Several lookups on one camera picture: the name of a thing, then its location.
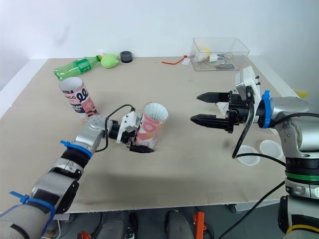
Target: green plastic bottle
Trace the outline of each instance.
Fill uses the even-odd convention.
[[[102,57],[100,55],[84,57],[83,59],[73,61],[70,64],[54,69],[53,73],[60,81],[63,81],[66,78],[77,76],[91,70],[96,63],[101,61],[101,59]]]

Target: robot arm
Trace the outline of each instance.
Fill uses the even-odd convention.
[[[38,239],[55,213],[69,209],[86,164],[112,125],[112,120],[105,124],[105,118],[92,116],[72,142],[61,142],[66,150],[35,183],[30,196],[12,192],[22,204],[2,214],[0,238]]]
[[[319,231],[318,115],[316,118],[305,117],[314,114],[306,113],[310,109],[310,104],[300,98],[270,98],[269,91],[260,97],[258,79],[253,69],[248,67],[236,75],[235,91],[211,92],[197,97],[208,103],[228,103],[225,119],[203,114],[190,119],[196,124],[221,128],[232,133],[234,125],[247,123],[250,115],[249,106],[253,102],[254,122],[261,128],[277,130],[286,157],[285,186],[289,195],[283,196],[280,201],[278,215],[280,229],[284,233],[289,232],[291,228],[304,230],[312,228]]]

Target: blue ring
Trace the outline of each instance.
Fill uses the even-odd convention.
[[[268,128],[269,124],[270,124],[270,119],[271,119],[271,107],[270,107],[270,95],[269,95],[270,91],[265,91],[262,99],[264,100],[265,103],[265,123],[263,128]]]
[[[64,141],[64,140],[61,140],[60,143],[64,144],[65,147],[67,148],[76,148],[84,153],[86,153],[90,158],[92,157],[92,153],[87,150],[85,147],[82,147],[82,146],[79,146],[79,145],[76,145],[76,144],[72,144],[68,141]]]

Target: green ring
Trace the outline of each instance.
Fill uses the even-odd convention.
[[[318,175],[301,175],[301,174],[294,174],[285,172],[286,176],[289,178],[294,178],[298,180],[305,180],[305,181],[319,181]]]

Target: blue cable tie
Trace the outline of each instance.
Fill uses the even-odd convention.
[[[265,123],[263,128],[268,128],[271,120],[271,106],[270,106],[270,91],[265,91],[262,99],[264,100],[265,103]]]
[[[46,202],[46,201],[43,201],[41,199],[37,199],[37,198],[30,198],[29,195],[25,194],[25,195],[22,195],[20,193],[17,193],[15,191],[11,191],[10,192],[11,195],[15,196],[15,197],[18,197],[20,198],[20,202],[22,204],[26,204],[27,202],[31,202],[31,203],[36,203],[36,204],[39,204],[39,205],[42,205],[44,207],[46,207],[47,209],[50,210],[51,214],[50,214],[50,218],[47,222],[47,224],[45,225],[43,231],[42,231],[42,235],[45,233],[47,227],[50,225],[52,219],[54,218],[54,215],[55,215],[55,208],[52,204]]]
[[[62,143],[67,148],[76,148],[76,149],[86,153],[90,158],[92,157],[92,153],[89,150],[87,150],[85,147],[79,146],[77,144],[72,144],[69,141],[64,141],[64,140],[61,140],[60,143]]]

